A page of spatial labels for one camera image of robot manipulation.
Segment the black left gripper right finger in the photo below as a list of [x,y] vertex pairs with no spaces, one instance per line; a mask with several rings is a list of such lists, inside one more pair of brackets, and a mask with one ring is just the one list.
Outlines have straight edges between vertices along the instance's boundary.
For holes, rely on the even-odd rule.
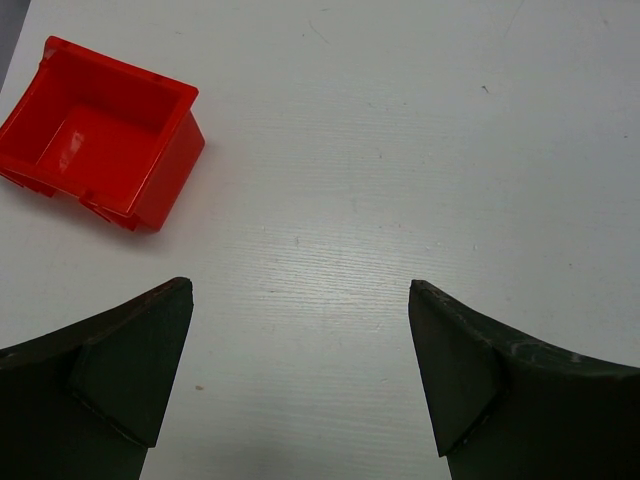
[[455,479],[635,479],[639,371],[534,338],[424,280],[408,316]]

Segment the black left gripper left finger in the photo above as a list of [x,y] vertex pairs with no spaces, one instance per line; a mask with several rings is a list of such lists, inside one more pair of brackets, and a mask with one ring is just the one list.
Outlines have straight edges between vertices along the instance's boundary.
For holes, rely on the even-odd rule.
[[1,351],[4,479],[137,479],[157,444],[193,313],[176,277]]

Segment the red plastic bin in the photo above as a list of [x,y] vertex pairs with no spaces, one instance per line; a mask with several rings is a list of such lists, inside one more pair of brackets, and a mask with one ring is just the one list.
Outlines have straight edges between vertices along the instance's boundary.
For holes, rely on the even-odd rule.
[[205,146],[196,87],[49,37],[1,127],[1,175],[108,222],[159,231]]

